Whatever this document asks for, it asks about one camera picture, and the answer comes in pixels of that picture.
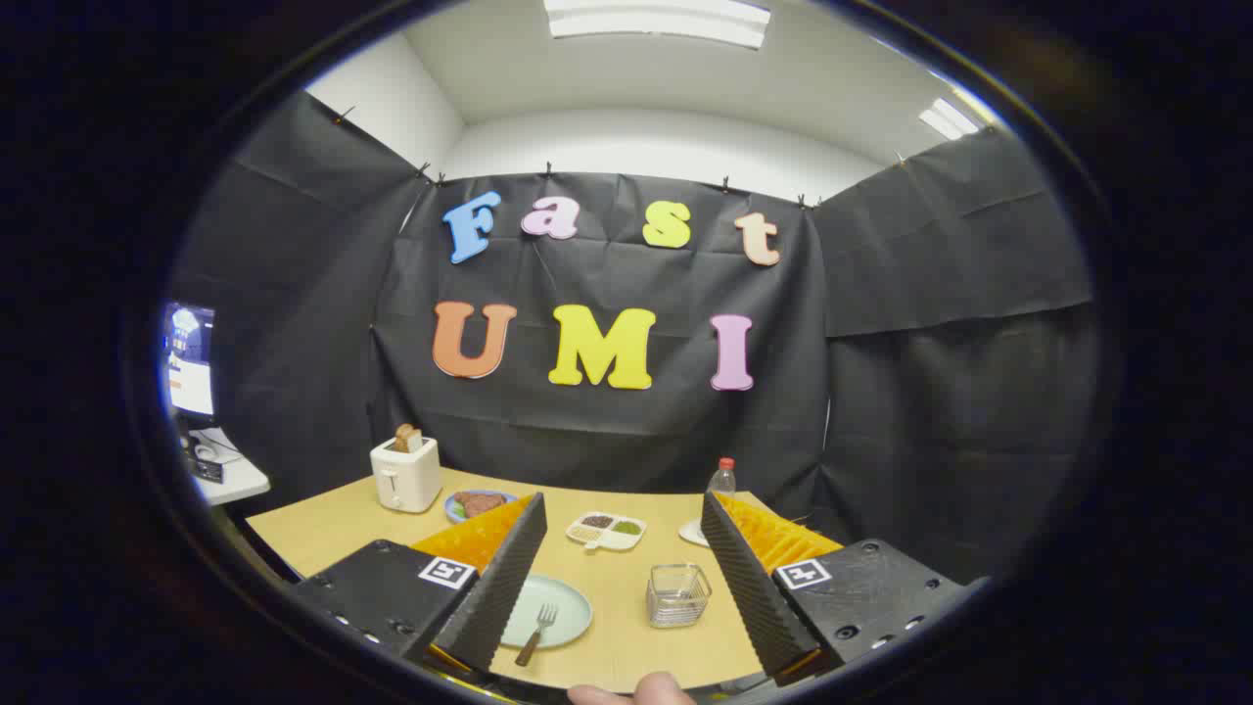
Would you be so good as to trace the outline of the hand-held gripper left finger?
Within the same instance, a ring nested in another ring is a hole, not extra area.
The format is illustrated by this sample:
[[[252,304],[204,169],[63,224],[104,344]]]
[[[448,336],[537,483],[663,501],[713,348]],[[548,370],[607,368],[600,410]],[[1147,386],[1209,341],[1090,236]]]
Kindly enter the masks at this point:
[[[413,545],[372,540],[294,585],[333,629],[403,661],[486,674],[548,533],[529,493]]]

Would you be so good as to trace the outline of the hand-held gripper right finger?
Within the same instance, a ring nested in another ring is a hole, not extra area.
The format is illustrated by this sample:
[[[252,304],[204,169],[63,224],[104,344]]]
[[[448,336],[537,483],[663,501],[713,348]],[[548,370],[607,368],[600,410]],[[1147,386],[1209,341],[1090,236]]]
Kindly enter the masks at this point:
[[[922,634],[989,581],[955,581],[881,538],[836,543],[729,493],[704,493],[700,530],[779,686]]]

